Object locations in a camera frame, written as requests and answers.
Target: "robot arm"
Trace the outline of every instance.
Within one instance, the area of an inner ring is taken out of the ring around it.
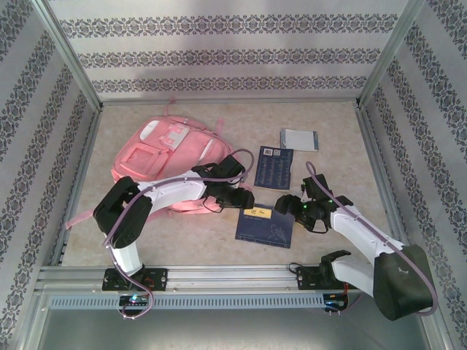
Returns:
[[[328,189],[322,174],[317,180]],[[321,259],[320,273],[323,281],[342,281],[357,287],[372,296],[379,310],[391,320],[395,320],[433,305],[431,293],[425,282],[417,273],[394,252],[394,248],[402,251],[433,284],[426,255],[419,246],[405,246],[365,219],[366,223],[387,239],[383,242],[371,230],[355,217],[363,216],[344,196],[337,200],[344,204],[339,207],[327,196],[310,177],[304,179],[303,196],[282,196],[275,209],[282,214],[291,212],[296,221],[310,232],[314,231],[317,220],[322,220],[326,231],[333,228],[346,237],[366,257],[359,260],[347,251],[328,254]]]
[[[106,197],[94,210],[93,216],[105,236],[117,222],[128,203],[140,192],[157,183],[169,182],[146,192],[138,198],[118,225],[112,237],[110,249],[117,264],[128,276],[142,274],[144,265],[139,258],[136,240],[149,215],[157,210],[183,201],[194,201],[208,196],[216,198],[221,208],[251,209],[255,198],[250,191],[230,182],[211,182],[202,179],[227,179],[244,172],[244,167],[231,155],[219,164],[196,166],[192,170],[154,182],[134,182],[130,177],[123,177],[107,193]]]

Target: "patterned wallpaper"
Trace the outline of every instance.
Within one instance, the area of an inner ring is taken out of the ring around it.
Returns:
[[[466,23],[461,1],[426,1],[366,106],[456,349],[467,349]]]
[[[103,101],[358,97],[407,0],[50,0]]]
[[[0,349],[14,348],[94,111],[26,0],[0,3]]]

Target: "pink backpack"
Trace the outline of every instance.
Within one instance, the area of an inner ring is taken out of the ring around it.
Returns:
[[[217,121],[220,133],[223,120]],[[194,166],[219,163],[232,152],[230,144],[205,124],[178,117],[149,119],[123,146],[115,158],[112,177],[130,176],[136,181],[154,181],[180,175]],[[215,198],[176,203],[169,209],[184,214],[219,211]]]

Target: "decorative border pattern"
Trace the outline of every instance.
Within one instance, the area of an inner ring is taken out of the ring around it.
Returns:
[[[401,205],[399,204],[397,196],[395,195],[395,188],[394,188],[393,180],[391,179],[391,176],[390,176],[390,173],[389,173],[389,168],[387,167],[387,164],[386,164],[385,155],[382,152],[381,145],[379,144],[379,141],[378,141],[378,136],[377,136],[377,134],[376,134],[376,132],[374,130],[373,120],[371,120],[370,111],[368,110],[368,107],[366,107],[366,106],[365,106],[365,112],[366,112],[366,116],[368,117],[368,121],[370,122],[371,130],[373,131],[373,134],[374,134],[374,140],[375,140],[375,142],[377,143],[377,146],[378,146],[378,152],[379,152],[379,156],[381,157],[382,165],[385,167],[385,173],[386,173],[387,181],[389,182],[389,186],[390,186],[390,189],[391,189],[391,193],[393,195],[393,199],[394,199],[394,202],[395,202],[395,206],[397,208],[397,212],[399,214],[399,217],[401,218],[402,227],[404,228],[404,232],[406,234],[407,240],[409,241],[409,243],[411,243],[410,236],[407,234],[407,232],[408,232],[407,231],[407,224],[405,222],[404,216],[402,215]]]
[[[47,67],[55,45],[47,31],[43,35],[36,47],[32,56],[28,60],[28,64],[21,73],[21,78],[13,88],[13,92],[9,95],[10,100],[5,104],[0,116],[0,162],[3,161],[3,155],[7,153],[8,145],[12,142],[12,137],[16,134],[16,128],[19,122],[23,119],[23,113],[26,107],[31,102],[33,93],[37,89],[37,85]]]
[[[466,108],[460,104],[458,94],[449,83],[449,78],[436,60],[436,56],[419,26],[414,24],[405,38],[412,55],[418,63],[425,81],[429,84],[431,94],[436,99],[439,109],[444,113],[447,126],[451,128],[451,134],[460,145],[460,151],[467,162],[467,119]]]
[[[2,62],[16,37],[32,13],[28,0],[10,0],[0,15],[0,62]]]
[[[29,194],[37,169],[41,163],[45,147],[49,141],[58,113],[61,110],[65,96],[72,84],[73,76],[65,65],[55,83],[49,101],[45,106],[39,124],[34,131],[31,144],[21,163],[18,177],[13,182],[13,188],[10,190],[10,197],[5,201],[4,209],[0,217],[0,263],[4,260],[7,253],[9,241],[16,229],[16,222],[19,220],[19,214],[23,211],[26,197]]]
[[[430,7],[467,60],[467,11],[459,0],[429,0]]]
[[[223,64],[366,63],[377,61],[380,49],[259,49],[81,53],[86,69],[121,67],[208,66]]]
[[[433,224],[433,218],[423,198],[423,193],[418,184],[418,178],[414,174],[406,147],[404,146],[404,142],[402,141],[402,137],[394,121],[393,113],[380,85],[374,92],[373,98],[378,107],[379,116],[382,118],[383,125],[385,126],[387,137],[390,140],[390,146],[404,180],[405,188],[410,197],[410,203],[414,210],[415,218],[422,231],[422,237],[425,240],[428,255],[435,268],[434,272],[439,278],[439,285],[442,287],[443,296],[447,301],[447,307],[451,311],[451,318],[456,324],[455,329],[460,333],[461,343],[463,346],[467,347],[466,305],[461,300],[462,293],[460,289],[455,285],[457,282],[456,279],[452,277],[452,268],[449,264],[449,258],[444,251],[444,247],[439,243],[439,237],[435,225]]]
[[[438,188],[444,210],[449,215],[449,222],[454,227],[453,231],[458,236],[463,253],[467,254],[467,210],[462,207],[463,202],[459,199],[459,192],[454,187],[443,156],[438,151],[428,123],[422,115],[422,110],[419,108],[410,84],[397,60],[388,66],[387,74],[394,84],[404,111],[407,113],[407,119],[414,131],[420,150],[425,156],[424,159],[433,178],[433,183]]]
[[[54,166],[51,170],[49,181],[45,186],[40,206],[37,209],[34,224],[31,226],[28,243],[26,243],[24,252],[21,255],[21,264],[18,266],[18,272],[15,274],[14,283],[10,288],[12,291],[7,297],[7,306],[2,311],[3,316],[0,320],[1,349],[8,349],[8,342],[12,337],[12,331],[16,326],[19,309],[23,304],[24,295],[27,293],[28,285],[31,281],[31,273],[36,264],[37,255],[39,254],[42,239],[48,225],[50,213],[53,210],[53,204],[55,203],[58,189],[66,170],[66,163],[72,152],[74,138],[77,135],[82,115],[87,104],[86,97],[80,91],[63,135],[60,149],[55,157]]]
[[[233,15],[61,20],[70,39],[108,36],[389,33],[395,14],[358,15]]]
[[[98,93],[149,91],[361,89],[366,77],[233,77],[93,80]]]

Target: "yellow label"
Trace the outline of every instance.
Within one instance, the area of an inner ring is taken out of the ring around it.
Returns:
[[[246,209],[243,211],[243,214],[250,215],[251,217],[264,217],[266,219],[271,219],[272,210],[253,207],[253,209]]]

